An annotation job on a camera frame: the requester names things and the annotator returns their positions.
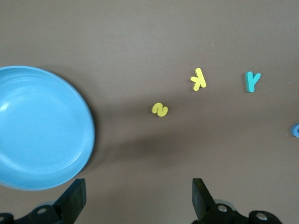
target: silver bolt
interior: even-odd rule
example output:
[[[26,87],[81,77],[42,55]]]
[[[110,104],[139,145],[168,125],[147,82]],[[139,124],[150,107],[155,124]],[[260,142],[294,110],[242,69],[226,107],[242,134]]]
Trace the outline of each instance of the silver bolt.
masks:
[[[267,221],[268,220],[268,217],[265,214],[261,213],[261,212],[257,213],[256,217],[258,219],[262,220],[262,221]]]
[[[225,207],[224,205],[219,205],[218,210],[222,211],[222,212],[227,212],[228,211],[227,207]]]

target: blue plate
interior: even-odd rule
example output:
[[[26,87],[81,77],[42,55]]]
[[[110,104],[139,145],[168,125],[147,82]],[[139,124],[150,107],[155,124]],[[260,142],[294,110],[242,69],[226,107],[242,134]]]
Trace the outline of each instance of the blue plate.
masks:
[[[58,186],[85,166],[94,138],[89,108],[69,83],[38,68],[0,68],[1,184]]]

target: black bracket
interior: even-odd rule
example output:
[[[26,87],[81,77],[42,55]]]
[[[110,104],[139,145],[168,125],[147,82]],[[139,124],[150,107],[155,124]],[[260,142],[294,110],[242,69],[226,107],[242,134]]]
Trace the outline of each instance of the black bracket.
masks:
[[[17,220],[11,213],[0,213],[0,224],[73,224],[85,204],[85,179],[76,179],[53,205],[39,206]]]
[[[245,217],[226,204],[216,203],[202,179],[193,179],[192,203],[198,218],[192,224],[282,224],[266,211],[252,211]]]

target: gray surface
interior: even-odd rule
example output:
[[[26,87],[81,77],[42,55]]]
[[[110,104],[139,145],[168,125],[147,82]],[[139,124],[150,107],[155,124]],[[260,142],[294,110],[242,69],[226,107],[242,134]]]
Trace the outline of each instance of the gray surface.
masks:
[[[0,66],[55,72],[93,111],[77,224],[189,224],[193,177],[243,215],[297,224],[298,10],[296,0],[0,1]],[[193,92],[197,67],[207,87]],[[262,74],[254,93],[249,70]],[[156,102],[165,117],[150,113]],[[20,217],[70,184],[0,187],[0,211]]]

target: blue ring-shaped object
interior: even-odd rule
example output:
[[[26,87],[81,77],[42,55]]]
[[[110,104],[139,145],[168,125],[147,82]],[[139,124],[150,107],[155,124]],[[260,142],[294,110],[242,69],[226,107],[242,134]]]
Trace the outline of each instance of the blue ring-shaped object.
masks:
[[[299,138],[299,124],[295,124],[291,127],[291,133],[295,137]]]
[[[0,184],[65,183],[88,162],[94,140],[91,112],[68,82],[34,67],[0,68]]]

